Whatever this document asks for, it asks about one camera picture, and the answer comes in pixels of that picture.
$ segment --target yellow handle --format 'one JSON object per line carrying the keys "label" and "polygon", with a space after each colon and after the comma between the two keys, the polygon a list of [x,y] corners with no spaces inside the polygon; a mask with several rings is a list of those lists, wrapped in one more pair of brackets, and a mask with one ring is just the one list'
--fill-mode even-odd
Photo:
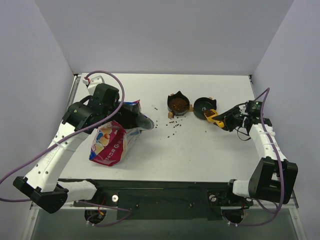
{"label": "yellow handle", "polygon": [[209,114],[206,114],[206,112],[204,113],[206,120],[209,123],[213,123],[213,124],[217,125],[219,128],[223,128],[225,126],[223,121],[217,121],[217,120],[212,119],[213,117],[219,115],[218,112],[214,109],[210,109],[210,112],[211,113],[209,113]]}

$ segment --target gray wall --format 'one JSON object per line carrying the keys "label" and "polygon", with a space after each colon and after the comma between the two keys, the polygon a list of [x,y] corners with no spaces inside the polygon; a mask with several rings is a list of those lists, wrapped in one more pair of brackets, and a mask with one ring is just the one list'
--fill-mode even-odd
{"label": "gray wall", "polygon": [[293,0],[35,0],[74,72],[249,75]]}
{"label": "gray wall", "polygon": [[308,239],[319,239],[320,2],[295,0],[253,74],[256,94],[270,87],[266,116],[282,151],[298,164],[295,192]]}
{"label": "gray wall", "polygon": [[[64,112],[72,72],[33,0],[2,1],[0,7],[0,177],[49,145]],[[23,169],[15,176],[24,176]],[[25,199],[12,186],[0,196]],[[0,238],[18,240],[30,203],[0,202]]]}

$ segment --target chip bag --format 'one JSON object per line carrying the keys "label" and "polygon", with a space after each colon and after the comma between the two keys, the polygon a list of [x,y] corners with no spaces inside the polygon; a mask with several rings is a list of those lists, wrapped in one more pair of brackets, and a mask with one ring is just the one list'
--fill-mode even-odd
{"label": "chip bag", "polygon": [[155,126],[141,113],[139,100],[125,102],[113,119],[98,128],[89,157],[91,161],[109,167],[120,162],[142,131]]}

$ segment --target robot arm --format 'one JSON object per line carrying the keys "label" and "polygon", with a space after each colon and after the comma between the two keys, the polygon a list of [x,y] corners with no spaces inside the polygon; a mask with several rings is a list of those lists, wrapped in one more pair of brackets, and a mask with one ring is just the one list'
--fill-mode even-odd
{"label": "robot arm", "polygon": [[[216,112],[212,112],[212,114],[207,113],[205,116],[209,122],[213,122],[225,131],[232,132],[237,127],[245,128],[257,150],[260,162],[253,172],[250,180],[232,179],[230,181],[232,193],[244,198],[279,203],[281,196],[279,171],[283,171],[283,203],[287,204],[290,200],[296,181],[298,167],[295,163],[288,162],[287,158],[281,152],[275,139],[276,134],[273,130],[271,121],[268,118],[264,118],[265,132],[260,117],[261,107],[262,102],[260,101],[248,101],[246,103],[236,105],[221,115],[217,115]],[[279,153],[282,169],[279,169],[277,156],[272,145],[275,146]]]}
{"label": "robot arm", "polygon": [[64,114],[50,144],[57,146],[43,155],[25,177],[17,177],[13,182],[17,189],[48,213],[55,213],[66,202],[90,200],[97,191],[95,185],[87,180],[58,182],[58,179],[76,149],[92,133],[93,128],[66,141],[61,140],[106,118],[118,104],[119,90],[103,82],[101,76],[91,79],[88,85],[91,95],[70,105]]}

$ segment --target small black bowl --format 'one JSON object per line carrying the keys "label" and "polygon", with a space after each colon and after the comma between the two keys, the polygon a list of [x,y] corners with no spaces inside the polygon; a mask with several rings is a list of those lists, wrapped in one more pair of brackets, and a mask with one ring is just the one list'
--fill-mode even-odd
{"label": "small black bowl", "polygon": [[202,120],[206,120],[205,111],[214,109],[217,110],[217,100],[210,99],[208,97],[200,97],[195,100],[193,104],[193,113],[194,115]]}
{"label": "small black bowl", "polygon": [[[182,100],[185,100],[186,103],[188,104],[188,108],[186,110],[183,110],[183,111],[175,111],[175,110],[172,110],[170,107],[169,107],[169,104],[170,102],[173,100],[173,99],[182,99]],[[190,101],[189,99],[183,95],[181,93],[181,91],[178,91],[176,94],[173,94],[171,96],[168,96],[168,99],[167,99],[167,106],[168,106],[168,110],[169,112],[172,112],[174,116],[182,116],[184,115],[185,113],[187,113],[189,111],[189,108],[190,108]]]}

